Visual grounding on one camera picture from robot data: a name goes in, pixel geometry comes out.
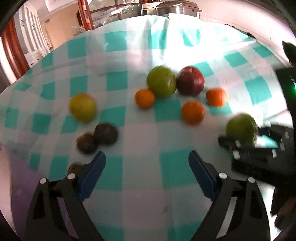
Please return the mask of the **person's right hand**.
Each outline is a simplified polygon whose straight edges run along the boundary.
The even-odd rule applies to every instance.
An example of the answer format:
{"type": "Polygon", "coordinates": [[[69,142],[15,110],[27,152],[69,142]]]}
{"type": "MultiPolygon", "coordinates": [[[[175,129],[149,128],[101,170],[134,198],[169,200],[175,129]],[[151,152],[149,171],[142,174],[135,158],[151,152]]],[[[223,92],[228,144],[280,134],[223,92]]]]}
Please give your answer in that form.
{"type": "Polygon", "coordinates": [[[295,223],[295,198],[289,199],[280,208],[275,219],[275,226],[280,230],[285,230],[295,223]]]}

